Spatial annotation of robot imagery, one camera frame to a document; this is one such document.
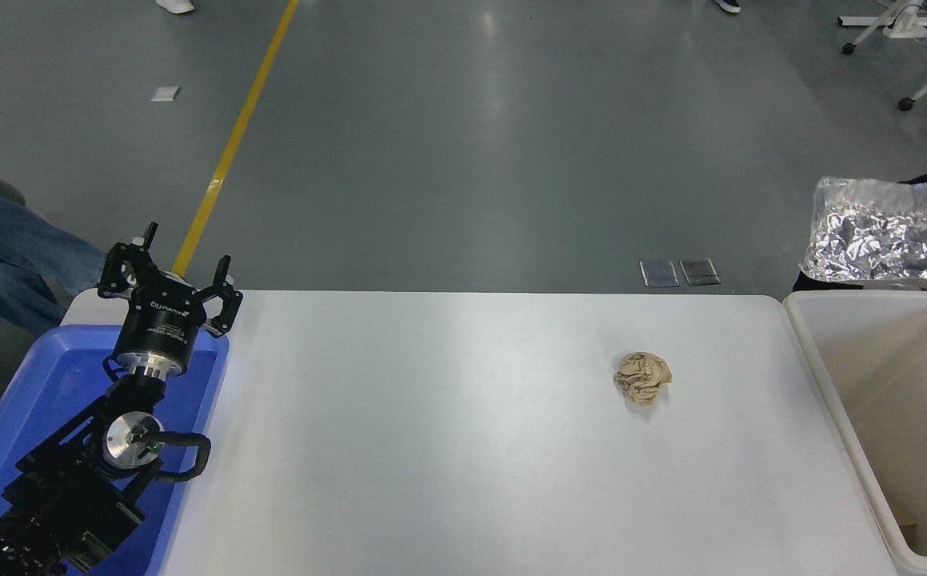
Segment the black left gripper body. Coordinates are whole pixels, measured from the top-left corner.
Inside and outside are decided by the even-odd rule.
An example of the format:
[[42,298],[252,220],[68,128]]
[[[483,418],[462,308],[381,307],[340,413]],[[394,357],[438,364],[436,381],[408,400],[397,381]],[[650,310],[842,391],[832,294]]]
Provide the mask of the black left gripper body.
[[191,286],[137,288],[128,302],[114,361],[131,374],[185,374],[205,320],[203,303]]

